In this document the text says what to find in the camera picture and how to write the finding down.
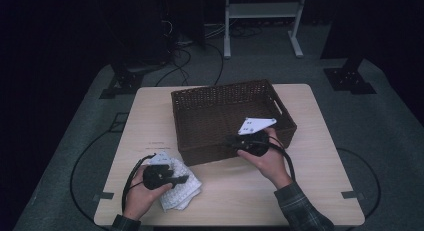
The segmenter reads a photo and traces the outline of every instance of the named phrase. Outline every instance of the black electronic equipment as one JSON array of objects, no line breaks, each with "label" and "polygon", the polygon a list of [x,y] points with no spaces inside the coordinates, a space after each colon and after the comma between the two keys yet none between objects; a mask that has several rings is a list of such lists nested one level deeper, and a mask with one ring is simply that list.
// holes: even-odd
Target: black electronic equipment
[{"label": "black electronic equipment", "polygon": [[226,137],[226,146],[262,156],[268,151],[269,136],[263,130],[247,135],[230,135]]},{"label": "black electronic equipment", "polygon": [[172,183],[172,188],[177,184],[187,182],[188,175],[180,177],[172,177],[174,170],[170,169],[169,165],[151,165],[143,171],[143,183],[146,188],[153,190],[160,186]]}]

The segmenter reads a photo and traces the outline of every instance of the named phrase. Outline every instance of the black handheld object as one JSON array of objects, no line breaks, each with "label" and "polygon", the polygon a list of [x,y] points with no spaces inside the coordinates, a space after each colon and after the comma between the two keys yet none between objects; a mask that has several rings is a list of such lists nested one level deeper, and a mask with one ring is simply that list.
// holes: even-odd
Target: black handheld object
[{"label": "black handheld object", "polygon": [[268,151],[269,136],[263,130],[254,134],[230,135],[226,137],[226,146],[260,157]]},{"label": "black handheld object", "polygon": [[272,137],[270,137],[264,130],[261,130],[254,134],[227,136],[225,138],[225,144],[227,147],[231,147],[236,150],[241,149],[258,157],[264,155],[269,148],[273,148],[279,151],[287,160],[287,164],[289,165],[290,174],[291,174],[290,176],[292,180],[296,181],[293,163],[291,161],[290,156],[286,153],[286,150],[283,148],[283,145],[280,143],[280,141],[273,138],[280,143],[281,147],[273,143],[270,143],[269,142],[270,138]]},{"label": "black handheld object", "polygon": [[143,172],[143,183],[146,188],[153,190],[160,186],[172,183],[172,188],[177,184],[183,184],[187,181],[188,175],[172,177],[174,170],[169,165],[151,165],[146,167]]},{"label": "black handheld object", "polygon": [[[125,203],[127,202],[127,194],[128,194],[128,191],[132,188],[131,181],[133,180],[135,174],[137,173],[137,170],[140,168],[141,164],[143,164],[144,160],[151,159],[155,155],[156,154],[148,155],[140,159],[137,162],[137,164],[134,166],[130,175],[128,176],[127,182],[125,183],[125,186],[124,186],[124,190],[122,191],[122,200],[121,200],[122,212],[124,212],[125,210]],[[172,183],[172,188],[175,188],[175,185],[185,183],[188,179],[188,175],[172,178],[173,174],[174,174],[174,171],[170,170],[169,165],[151,165],[144,169],[142,183],[144,184],[146,188],[152,190],[155,188],[159,188],[160,186],[167,183]]]}]

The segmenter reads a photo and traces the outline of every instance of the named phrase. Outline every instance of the black tripod base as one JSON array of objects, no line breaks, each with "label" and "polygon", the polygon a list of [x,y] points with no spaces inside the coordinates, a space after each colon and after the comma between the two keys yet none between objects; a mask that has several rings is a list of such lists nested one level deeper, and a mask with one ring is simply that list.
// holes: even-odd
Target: black tripod base
[{"label": "black tripod base", "polygon": [[350,91],[352,94],[376,94],[370,83],[367,83],[357,71],[346,72],[343,68],[324,69],[331,86],[335,91]]},{"label": "black tripod base", "polygon": [[136,94],[141,87],[144,75],[132,75],[125,82],[118,82],[116,77],[112,78],[107,89],[103,89],[100,99],[113,99],[116,95]]}]

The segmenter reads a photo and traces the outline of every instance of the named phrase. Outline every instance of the metal stand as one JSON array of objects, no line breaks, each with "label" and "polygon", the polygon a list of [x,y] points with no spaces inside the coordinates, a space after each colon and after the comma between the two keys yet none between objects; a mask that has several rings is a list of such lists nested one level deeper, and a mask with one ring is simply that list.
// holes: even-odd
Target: metal stand
[{"label": "metal stand", "polygon": [[107,89],[104,89],[100,99],[113,99],[116,95],[136,94],[141,87],[144,75],[131,73],[125,63],[117,62],[111,64],[115,73]]},{"label": "metal stand", "polygon": [[331,86],[335,91],[350,91],[352,94],[375,94],[374,88],[367,83],[358,72],[363,57],[349,57],[342,68],[324,69]]},{"label": "metal stand", "polygon": [[230,19],[234,18],[282,18],[294,17],[294,26],[288,32],[297,58],[303,57],[303,52],[297,41],[296,35],[299,28],[305,0],[289,3],[248,3],[230,4],[230,0],[225,1],[225,36],[224,36],[224,58],[231,58],[230,45]]}]

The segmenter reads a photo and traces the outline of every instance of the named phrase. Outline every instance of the fingers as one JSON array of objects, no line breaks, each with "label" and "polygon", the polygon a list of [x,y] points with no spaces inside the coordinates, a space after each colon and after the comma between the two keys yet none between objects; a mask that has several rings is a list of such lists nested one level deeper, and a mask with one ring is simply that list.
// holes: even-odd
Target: fingers
[{"label": "fingers", "polygon": [[244,150],[238,150],[237,151],[237,154],[240,157],[242,157],[242,158],[246,159],[247,161],[249,161],[251,164],[253,164],[253,165],[256,166],[258,157],[256,157],[255,155],[252,155],[252,154],[250,154],[250,153],[248,153],[248,152],[246,152]]},{"label": "fingers", "polygon": [[273,137],[273,138],[277,138],[277,133],[275,132],[274,128],[265,128],[264,129],[265,133],[267,133],[269,136]]},{"label": "fingers", "polygon": [[167,184],[160,186],[159,188],[157,188],[155,190],[157,190],[157,192],[159,192],[160,194],[163,194],[166,191],[171,190],[171,189],[172,189],[172,183],[167,183]]},{"label": "fingers", "polygon": [[141,165],[138,170],[137,173],[134,175],[133,181],[134,182],[141,182],[143,181],[143,172],[146,169],[147,165]]}]

